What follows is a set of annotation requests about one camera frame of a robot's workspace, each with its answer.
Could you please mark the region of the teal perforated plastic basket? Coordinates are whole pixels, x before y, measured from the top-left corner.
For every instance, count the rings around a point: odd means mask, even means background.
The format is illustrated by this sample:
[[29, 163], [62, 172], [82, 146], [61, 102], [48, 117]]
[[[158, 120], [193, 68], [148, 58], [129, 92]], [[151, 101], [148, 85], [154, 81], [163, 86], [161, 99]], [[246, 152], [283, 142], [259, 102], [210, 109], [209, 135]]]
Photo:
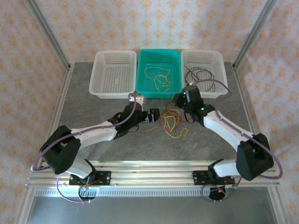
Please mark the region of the teal perforated plastic basket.
[[139, 53], [136, 91], [147, 98], [172, 98], [182, 91], [181, 56], [173, 49]]

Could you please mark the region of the white perforated plastic basket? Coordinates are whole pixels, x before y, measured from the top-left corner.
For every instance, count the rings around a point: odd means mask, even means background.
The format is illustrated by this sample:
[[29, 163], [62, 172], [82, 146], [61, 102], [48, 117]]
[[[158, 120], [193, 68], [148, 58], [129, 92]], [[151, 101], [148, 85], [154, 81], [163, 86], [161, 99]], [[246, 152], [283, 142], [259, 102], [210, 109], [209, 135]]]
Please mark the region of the white perforated plastic basket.
[[100, 99], [127, 98], [135, 92], [137, 54], [132, 50], [106, 50], [95, 55], [89, 93]]
[[202, 98], [218, 98], [228, 93], [222, 54], [211, 50], [185, 49], [181, 52], [182, 86], [197, 82]]

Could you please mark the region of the aluminium frame side rail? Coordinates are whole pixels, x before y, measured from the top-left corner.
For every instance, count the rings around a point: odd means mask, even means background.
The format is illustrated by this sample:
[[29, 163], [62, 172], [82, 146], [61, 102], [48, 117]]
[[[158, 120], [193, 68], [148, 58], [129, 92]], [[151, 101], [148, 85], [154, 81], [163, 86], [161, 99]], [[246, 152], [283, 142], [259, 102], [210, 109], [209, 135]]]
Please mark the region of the aluminium frame side rail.
[[238, 90], [239, 90], [239, 93], [240, 93], [240, 97], [241, 97], [241, 100], [242, 100], [242, 104], [243, 104], [243, 107], [244, 107], [244, 111], [245, 111], [245, 115], [246, 115], [246, 118], [247, 118], [247, 121], [248, 121], [248, 124], [249, 124], [250, 131], [254, 134], [259, 133], [260, 132], [259, 128], [254, 124], [254, 122], [252, 120], [252, 117], [251, 117], [251, 114], [250, 114], [250, 111], [249, 111], [249, 105], [248, 105], [248, 103], [245, 99], [245, 92], [243, 91], [240, 78], [238, 77], [238, 74], [237, 74], [237, 70], [236, 70], [236, 68], [234, 67], [234, 65], [232, 63], [231, 63], [231, 67], [232, 67], [233, 74], [234, 74], [234, 77], [235, 77], [235, 80], [236, 80], [236, 83], [237, 83], [237, 86], [238, 86]]
[[59, 121], [60, 121], [60, 117], [61, 117], [61, 113], [62, 113], [62, 109], [64, 106], [64, 101], [66, 98], [66, 94], [69, 88], [69, 84], [70, 84], [70, 80], [71, 80], [71, 76], [74, 70], [75, 64], [72, 63], [69, 65], [69, 67], [66, 70], [65, 73], [65, 77], [63, 79], [61, 88], [60, 88], [60, 92], [59, 95], [57, 97], [57, 101], [56, 101], [56, 107], [51, 119], [51, 123], [48, 129], [48, 133], [46, 136], [46, 140], [54, 133], [54, 131], [57, 129]]

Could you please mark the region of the aluminium frame cross rails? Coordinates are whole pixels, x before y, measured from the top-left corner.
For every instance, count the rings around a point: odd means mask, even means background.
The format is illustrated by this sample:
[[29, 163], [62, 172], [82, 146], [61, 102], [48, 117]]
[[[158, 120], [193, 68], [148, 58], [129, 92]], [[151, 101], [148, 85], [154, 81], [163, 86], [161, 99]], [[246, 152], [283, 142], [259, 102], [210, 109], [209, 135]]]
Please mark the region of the aluminium frame cross rails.
[[[99, 171], [111, 171], [110, 187], [123, 188], [180, 188], [192, 187], [192, 172], [207, 170], [214, 161], [92, 161]], [[50, 169], [29, 172], [27, 188], [55, 187], [57, 175]], [[240, 187], [279, 186], [280, 180], [257, 177], [252, 181], [241, 180]]]

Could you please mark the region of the aluminium frame post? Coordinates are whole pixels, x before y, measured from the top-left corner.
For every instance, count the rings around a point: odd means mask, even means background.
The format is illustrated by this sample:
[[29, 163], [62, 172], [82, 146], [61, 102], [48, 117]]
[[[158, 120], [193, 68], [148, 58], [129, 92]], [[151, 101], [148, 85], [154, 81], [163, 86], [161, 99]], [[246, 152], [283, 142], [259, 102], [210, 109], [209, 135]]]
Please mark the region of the aluminium frame post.
[[44, 32], [45, 36], [48, 38], [51, 46], [53, 47], [55, 53], [58, 56], [58, 59], [66, 69], [69, 69], [71, 67], [71, 64], [68, 62], [48, 22], [46, 21], [43, 13], [41, 12], [36, 0], [25, 0], [25, 2], [27, 3], [28, 7], [37, 19], [37, 22], [41, 27], [42, 31]]
[[250, 31], [247, 39], [245, 40], [235, 62], [232, 64], [234, 70], [237, 70], [243, 60], [245, 59], [246, 54], [250, 50], [252, 44], [254, 43], [255, 39], [257, 38], [258, 34], [260, 33], [263, 25], [265, 24], [269, 14], [272, 12], [277, 0], [267, 0], [260, 15], [258, 16], [252, 30]]

